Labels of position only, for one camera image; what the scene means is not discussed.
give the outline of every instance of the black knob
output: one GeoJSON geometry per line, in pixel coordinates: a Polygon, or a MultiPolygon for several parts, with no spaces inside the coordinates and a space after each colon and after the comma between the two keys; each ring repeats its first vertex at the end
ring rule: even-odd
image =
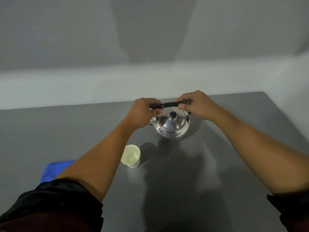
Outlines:
{"type": "Polygon", "coordinates": [[[169,117],[170,117],[172,120],[175,120],[176,117],[177,117],[177,113],[174,112],[174,111],[171,111],[170,114],[169,114],[169,117]]]}

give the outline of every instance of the blue towel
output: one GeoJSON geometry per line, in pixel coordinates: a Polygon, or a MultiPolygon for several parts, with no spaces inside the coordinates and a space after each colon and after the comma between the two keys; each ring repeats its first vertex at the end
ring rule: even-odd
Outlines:
{"type": "Polygon", "coordinates": [[[64,169],[70,166],[73,162],[74,160],[61,161],[48,164],[43,171],[40,184],[42,182],[52,181],[53,179],[55,179],[56,176],[58,176],[64,169]]]}

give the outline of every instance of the left hand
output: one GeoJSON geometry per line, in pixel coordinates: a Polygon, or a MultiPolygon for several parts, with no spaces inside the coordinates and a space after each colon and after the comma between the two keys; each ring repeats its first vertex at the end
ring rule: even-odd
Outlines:
{"type": "Polygon", "coordinates": [[[162,109],[157,109],[161,101],[155,98],[140,98],[134,101],[126,120],[132,124],[135,129],[146,126],[152,117],[162,114],[162,109]]]}

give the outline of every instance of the table surface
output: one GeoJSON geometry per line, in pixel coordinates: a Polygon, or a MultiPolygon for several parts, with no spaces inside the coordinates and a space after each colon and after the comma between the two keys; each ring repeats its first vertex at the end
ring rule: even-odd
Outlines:
{"type": "MultiPolygon", "coordinates": [[[[262,132],[309,153],[309,144],[263,92],[211,98],[262,132]]],[[[125,117],[132,102],[0,111],[0,213],[35,188],[44,167],[75,160],[125,117]]],[[[128,144],[141,164],[120,163],[103,200],[102,231],[285,231],[268,190],[210,121],[191,116],[179,142],[151,126],[128,144]]]]}

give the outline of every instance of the kettle lid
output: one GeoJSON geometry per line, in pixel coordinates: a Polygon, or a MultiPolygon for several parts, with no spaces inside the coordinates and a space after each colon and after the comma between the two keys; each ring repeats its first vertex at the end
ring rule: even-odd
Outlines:
{"type": "Polygon", "coordinates": [[[167,130],[179,130],[186,124],[187,115],[178,107],[166,107],[163,113],[158,115],[158,121],[167,130]]]}

